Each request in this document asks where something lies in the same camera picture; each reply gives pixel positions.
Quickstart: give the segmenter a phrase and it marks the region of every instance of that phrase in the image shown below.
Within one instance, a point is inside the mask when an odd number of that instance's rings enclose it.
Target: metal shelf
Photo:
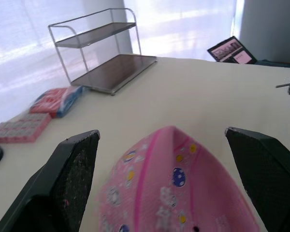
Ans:
[[[156,57],[118,55],[72,81],[73,86],[87,86],[114,95],[126,83],[157,61]]]
[[[92,43],[104,40],[107,37],[116,35],[122,31],[135,27],[135,23],[110,23],[93,30],[89,30],[78,35],[55,43],[57,47],[83,48]]]

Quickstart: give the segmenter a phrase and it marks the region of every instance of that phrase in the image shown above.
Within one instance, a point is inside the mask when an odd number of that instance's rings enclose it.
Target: table surface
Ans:
[[[266,231],[245,193],[224,130],[233,126],[258,131],[290,150],[290,96],[286,88],[275,89],[289,81],[287,68],[159,58],[113,97],[86,93],[64,118],[53,119],[35,143],[2,145],[0,219],[61,141],[98,129],[101,140],[80,228],[98,231],[95,197],[112,166],[143,137],[175,125],[220,160]]]

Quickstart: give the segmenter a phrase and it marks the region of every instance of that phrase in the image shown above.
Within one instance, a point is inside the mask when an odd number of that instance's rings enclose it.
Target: white table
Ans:
[[[290,150],[290,96],[285,88],[275,89],[288,81],[287,68],[159,58],[114,97],[88,92],[64,118],[52,120],[35,143],[2,146],[0,219],[58,143],[98,129],[96,168],[80,229],[98,231],[95,197],[114,163],[141,138],[176,125],[222,162],[266,231],[244,191],[224,130],[233,126],[258,131]]]

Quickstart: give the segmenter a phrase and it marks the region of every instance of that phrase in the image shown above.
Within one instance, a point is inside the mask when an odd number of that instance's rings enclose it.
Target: two-tier shelf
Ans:
[[[113,11],[129,11],[132,13],[134,22],[114,22]],[[102,27],[95,28],[80,34],[77,34],[76,31],[65,24],[80,18],[85,18],[91,15],[99,14],[102,12],[110,11],[110,16],[112,23],[106,24]],[[100,66],[94,68],[93,70],[88,69],[86,58],[84,56],[83,47],[89,46],[95,42],[106,39],[110,36],[116,35],[122,31],[128,30],[135,27],[137,42],[139,46],[140,54],[119,54],[107,62],[101,64]],[[68,28],[72,31],[73,36],[64,40],[56,41],[52,32],[52,28]],[[49,33],[53,39],[57,54],[59,56],[62,67],[67,75],[67,78],[72,86],[87,86],[92,90],[99,92],[109,93],[115,95],[115,93],[122,88],[126,83],[135,78],[139,73],[148,68],[151,64],[157,61],[156,57],[152,56],[142,56],[140,39],[138,34],[138,29],[136,25],[136,17],[134,12],[129,8],[109,8],[103,11],[95,12],[89,15],[82,17],[70,19],[64,22],[59,22],[51,24],[48,26]],[[86,73],[77,79],[71,81],[67,68],[63,62],[63,58],[60,54],[59,47],[69,47],[69,48],[78,48],[84,62],[84,67]]]

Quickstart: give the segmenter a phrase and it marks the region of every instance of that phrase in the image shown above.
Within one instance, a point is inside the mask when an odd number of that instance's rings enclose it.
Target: pink fabric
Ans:
[[[101,189],[101,232],[257,232],[244,197],[223,166],[175,127],[142,139]]]

